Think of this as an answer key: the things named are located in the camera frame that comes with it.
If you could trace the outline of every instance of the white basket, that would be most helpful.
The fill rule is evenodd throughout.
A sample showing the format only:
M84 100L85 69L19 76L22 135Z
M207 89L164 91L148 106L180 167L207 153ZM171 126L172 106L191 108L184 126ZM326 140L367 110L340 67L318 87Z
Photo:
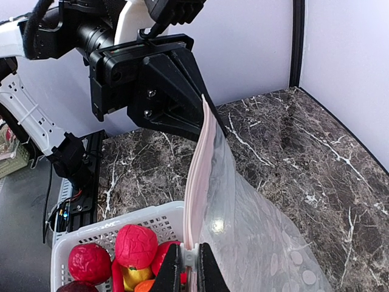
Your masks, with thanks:
M104 247L111 258L114 257L116 235L127 224L138 224L153 230L159 243L170 240L183 240L184 202L176 201L157 207L147 207L110 220L80 228L62 236L55 244L51 259L51 291L73 281L67 260L72 248L80 243L96 242ZM97 286L101 292L112 291L112 279Z

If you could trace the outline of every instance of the marble countertop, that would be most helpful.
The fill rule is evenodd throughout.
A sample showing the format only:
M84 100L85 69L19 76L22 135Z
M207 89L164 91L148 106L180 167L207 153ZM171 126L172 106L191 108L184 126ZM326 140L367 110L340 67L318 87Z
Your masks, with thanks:
M310 244L334 291L389 291L389 177L290 88L219 107L236 168ZM149 130L103 143L98 220L184 199L196 144Z

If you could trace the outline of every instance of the bolt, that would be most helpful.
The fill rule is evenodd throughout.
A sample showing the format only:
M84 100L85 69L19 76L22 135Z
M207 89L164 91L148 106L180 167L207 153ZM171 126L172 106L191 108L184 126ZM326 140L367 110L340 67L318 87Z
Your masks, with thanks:
M146 109L143 113L144 113L145 117L151 117L151 115L153 114L153 112L148 110L148 109Z
M154 97L157 94L156 90L147 90L148 97Z

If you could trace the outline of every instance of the toy fruit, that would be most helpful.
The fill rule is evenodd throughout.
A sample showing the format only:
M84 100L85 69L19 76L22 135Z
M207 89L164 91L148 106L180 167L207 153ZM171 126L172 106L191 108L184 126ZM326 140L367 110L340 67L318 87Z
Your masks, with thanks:
M151 287L153 287L155 280L147 280L138 284L135 287L134 292L150 292Z
M169 250L171 245L180 245L181 242L164 242L163 244L158 246L157 254L151 263L151 269L153 270L154 275L158 275L160 267L164 262L166 253ZM187 283L187 273L181 274L181 284Z
M138 225L126 225L117 234L115 256L126 267L144 269L151 265L158 248L157 235Z
M153 278L151 267L145 269L128 269L122 267L124 289L126 291L134 291L136 285Z
M111 257L96 243L75 246L68 260L69 272L75 280L99 285L111 276Z
M122 267L119 265L116 259L112 262L112 291L124 292L124 281Z
M98 289L87 282L74 281L59 287L57 292L98 292Z

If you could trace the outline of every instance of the white wall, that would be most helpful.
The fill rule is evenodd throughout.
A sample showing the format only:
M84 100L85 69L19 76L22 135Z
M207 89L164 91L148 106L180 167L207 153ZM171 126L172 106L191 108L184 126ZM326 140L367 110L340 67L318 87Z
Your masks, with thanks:
M389 170L389 1L306 1L301 87Z
M5 2L0 19L31 11L36 2ZM217 104L287 87L292 1L208 0L193 24L173 27L171 32L195 39L194 54ZM124 111L106 116L104 124L92 115L88 69L77 52L59 60L19 60L19 73L57 125L76 135L102 128L119 134L135 128Z

